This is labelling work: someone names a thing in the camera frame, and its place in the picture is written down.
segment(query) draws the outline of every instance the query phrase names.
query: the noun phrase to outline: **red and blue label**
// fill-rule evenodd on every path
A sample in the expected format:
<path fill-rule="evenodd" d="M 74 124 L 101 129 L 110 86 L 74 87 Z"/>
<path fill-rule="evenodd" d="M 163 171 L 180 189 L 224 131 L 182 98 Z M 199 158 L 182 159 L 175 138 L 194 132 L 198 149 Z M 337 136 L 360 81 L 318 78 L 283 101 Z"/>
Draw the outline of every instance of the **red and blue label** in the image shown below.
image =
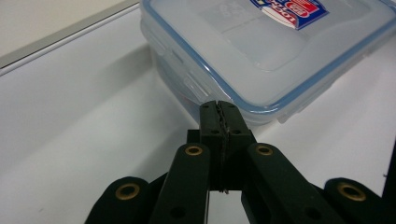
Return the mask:
<path fill-rule="evenodd" d="M 329 12 L 317 0 L 250 0 L 272 19 L 300 30 Z"/>

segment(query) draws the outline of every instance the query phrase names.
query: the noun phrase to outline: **metal pin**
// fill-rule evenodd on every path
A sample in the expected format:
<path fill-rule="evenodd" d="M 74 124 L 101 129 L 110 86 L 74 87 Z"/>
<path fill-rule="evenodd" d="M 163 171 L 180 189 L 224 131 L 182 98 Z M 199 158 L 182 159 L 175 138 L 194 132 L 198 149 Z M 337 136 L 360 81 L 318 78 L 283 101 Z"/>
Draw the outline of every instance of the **metal pin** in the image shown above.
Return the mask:
<path fill-rule="evenodd" d="M 271 156 L 274 153 L 274 151 L 270 147 L 266 147 L 263 145 L 256 146 L 256 151 L 263 156 Z"/>
<path fill-rule="evenodd" d="M 116 197 L 122 201 L 130 200 L 139 194 L 140 188 L 135 183 L 121 185 L 116 190 Z"/>
<path fill-rule="evenodd" d="M 201 155 L 203 150 L 200 147 L 187 147 L 185 152 L 187 155 L 190 155 L 190 156 L 198 156 L 198 155 Z"/>
<path fill-rule="evenodd" d="M 361 189 L 345 182 L 339 183 L 337 189 L 341 195 L 355 202 L 363 202 L 367 198 Z"/>

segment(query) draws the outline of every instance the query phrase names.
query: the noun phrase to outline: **blue lid rim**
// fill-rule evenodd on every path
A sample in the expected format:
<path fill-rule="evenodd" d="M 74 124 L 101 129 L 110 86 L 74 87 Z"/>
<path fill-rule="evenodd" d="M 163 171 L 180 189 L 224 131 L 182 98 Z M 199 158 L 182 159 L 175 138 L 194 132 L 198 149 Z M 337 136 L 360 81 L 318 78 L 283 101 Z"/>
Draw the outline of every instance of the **blue lid rim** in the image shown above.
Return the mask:
<path fill-rule="evenodd" d="M 184 49 L 186 52 L 195 60 L 195 62 L 205 70 L 212 79 L 219 85 L 219 87 L 223 90 L 223 92 L 229 96 L 233 102 L 242 107 L 244 110 L 249 111 L 253 114 L 260 115 L 269 115 L 273 114 L 276 111 L 279 111 L 290 102 L 294 101 L 297 97 L 299 97 L 302 93 L 304 93 L 307 89 L 313 86 L 315 83 L 318 83 L 321 79 L 326 77 L 332 70 L 338 67 L 343 62 L 350 59 L 354 56 L 361 48 L 369 45 L 373 40 L 377 39 L 379 36 L 388 31 L 392 26 L 396 24 L 396 18 L 392 21 L 389 21 L 384 26 L 380 27 L 377 31 L 368 35 L 364 38 L 360 43 L 353 46 L 351 49 L 347 50 L 340 57 L 330 62 L 328 65 L 324 66 L 318 72 L 316 72 L 312 77 L 301 83 L 299 86 L 294 88 L 292 91 L 287 93 L 285 96 L 277 100 L 275 103 L 267 105 L 267 106 L 256 106 L 251 105 L 246 102 L 242 97 L 240 97 L 234 90 L 231 88 L 221 77 L 220 75 L 210 66 L 184 39 L 181 37 L 150 5 L 151 0 L 142 0 L 141 4 L 143 4 L 144 9 L 157 21 L 161 27 L 167 32 L 170 36 L 172 36 L 176 42 Z"/>

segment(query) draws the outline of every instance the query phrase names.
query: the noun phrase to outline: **plastic container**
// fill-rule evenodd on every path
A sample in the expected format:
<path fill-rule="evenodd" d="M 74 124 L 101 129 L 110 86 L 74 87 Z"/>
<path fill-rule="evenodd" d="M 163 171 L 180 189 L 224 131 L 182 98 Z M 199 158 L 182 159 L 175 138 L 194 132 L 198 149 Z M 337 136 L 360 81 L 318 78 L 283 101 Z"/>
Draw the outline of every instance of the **plastic container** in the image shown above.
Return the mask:
<path fill-rule="evenodd" d="M 286 121 L 396 29 L 391 0 L 142 0 L 164 81 L 196 117 L 210 100 L 249 124 Z"/>

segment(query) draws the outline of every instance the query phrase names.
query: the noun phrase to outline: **label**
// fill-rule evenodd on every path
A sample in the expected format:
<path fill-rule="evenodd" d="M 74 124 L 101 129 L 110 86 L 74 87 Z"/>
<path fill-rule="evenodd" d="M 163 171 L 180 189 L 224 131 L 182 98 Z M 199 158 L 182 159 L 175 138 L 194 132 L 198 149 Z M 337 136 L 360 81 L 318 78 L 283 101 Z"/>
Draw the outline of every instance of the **label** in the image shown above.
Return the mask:
<path fill-rule="evenodd" d="M 317 0 L 250 0 L 263 13 L 286 26 L 300 30 L 329 12 Z"/>

